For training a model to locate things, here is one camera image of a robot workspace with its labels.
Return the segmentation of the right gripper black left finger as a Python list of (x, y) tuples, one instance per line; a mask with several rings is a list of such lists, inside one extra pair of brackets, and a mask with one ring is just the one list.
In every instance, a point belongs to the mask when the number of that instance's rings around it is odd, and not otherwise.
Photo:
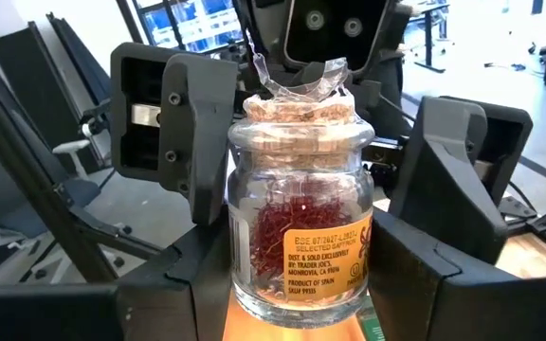
[(228, 210), (110, 283), (0, 286), (0, 340), (219, 340)]

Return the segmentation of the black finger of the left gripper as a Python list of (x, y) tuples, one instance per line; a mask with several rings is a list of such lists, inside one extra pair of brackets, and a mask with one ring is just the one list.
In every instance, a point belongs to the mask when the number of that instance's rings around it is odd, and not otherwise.
[(189, 201), (196, 224), (212, 224), (223, 204), (237, 73), (236, 63), (178, 53), (162, 76), (158, 182)]
[(390, 213), (467, 255), (495, 264), (507, 225), (476, 173), (487, 134), (484, 109), (457, 99), (422, 99), (403, 149)]

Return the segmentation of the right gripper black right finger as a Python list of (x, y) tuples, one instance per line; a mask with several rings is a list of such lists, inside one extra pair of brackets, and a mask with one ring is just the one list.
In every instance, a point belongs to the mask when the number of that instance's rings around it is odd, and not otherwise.
[(546, 278), (518, 278), (380, 209), (368, 286), (389, 340), (546, 341)]

